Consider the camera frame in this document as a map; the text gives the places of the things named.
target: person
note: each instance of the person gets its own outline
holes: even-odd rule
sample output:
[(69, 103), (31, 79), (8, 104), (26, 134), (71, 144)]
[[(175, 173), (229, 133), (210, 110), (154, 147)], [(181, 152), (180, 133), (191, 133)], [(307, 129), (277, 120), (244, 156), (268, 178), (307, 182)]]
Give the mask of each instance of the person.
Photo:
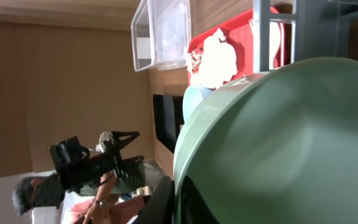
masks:
[(47, 177), (24, 177), (13, 189), (12, 202), (17, 216), (21, 216), (33, 207), (34, 189)]
[(112, 173), (104, 174), (95, 198), (78, 203), (67, 210), (62, 224), (123, 224), (137, 215), (147, 203), (149, 197), (138, 196), (116, 204), (118, 194), (111, 194), (117, 181)]

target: red plastic bin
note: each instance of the red plastic bin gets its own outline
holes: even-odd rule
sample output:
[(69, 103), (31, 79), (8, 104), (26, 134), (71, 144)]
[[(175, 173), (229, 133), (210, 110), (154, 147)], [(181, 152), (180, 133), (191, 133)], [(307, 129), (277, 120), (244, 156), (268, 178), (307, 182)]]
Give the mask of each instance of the red plastic bin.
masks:
[[(278, 13), (277, 9), (273, 6), (270, 7), (271, 13)], [(212, 29), (196, 36), (191, 40), (188, 48), (188, 53), (196, 48), (204, 46), (204, 40), (213, 35), (218, 28), (220, 28), (226, 36), (227, 42), (234, 47), (237, 55), (237, 74), (233, 75), (231, 80), (242, 78), (248, 75), (252, 75), (253, 62), (254, 62), (254, 36), (250, 29), (249, 20), (252, 19), (254, 11), (249, 9), (248, 11), (239, 14), (232, 19), (223, 22), (222, 24), (213, 27)], [(282, 23), (278, 23), (281, 34), (280, 48), (276, 54), (274, 60), (274, 67), (278, 68), (285, 64), (285, 30)], [(191, 74), (188, 72), (188, 84), (190, 85)]]

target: plastic storage box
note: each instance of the plastic storage box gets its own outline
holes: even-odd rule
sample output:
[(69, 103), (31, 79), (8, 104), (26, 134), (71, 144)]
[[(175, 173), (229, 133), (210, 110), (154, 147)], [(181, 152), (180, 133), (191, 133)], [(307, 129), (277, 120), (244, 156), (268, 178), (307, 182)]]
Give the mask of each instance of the plastic storage box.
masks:
[(131, 23), (135, 71), (184, 67), (190, 30), (189, 0), (141, 0)]

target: wooden cabinet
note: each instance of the wooden cabinet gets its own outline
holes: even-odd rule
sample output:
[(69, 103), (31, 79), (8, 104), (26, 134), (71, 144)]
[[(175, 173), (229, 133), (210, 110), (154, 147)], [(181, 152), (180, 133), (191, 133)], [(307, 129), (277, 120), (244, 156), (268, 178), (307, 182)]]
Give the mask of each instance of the wooden cabinet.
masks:
[(129, 31), (139, 3), (140, 0), (0, 0), (0, 21)]
[(103, 131), (140, 131), (123, 157), (154, 158), (147, 71), (131, 34), (0, 23), (0, 177), (52, 170), (49, 147)]

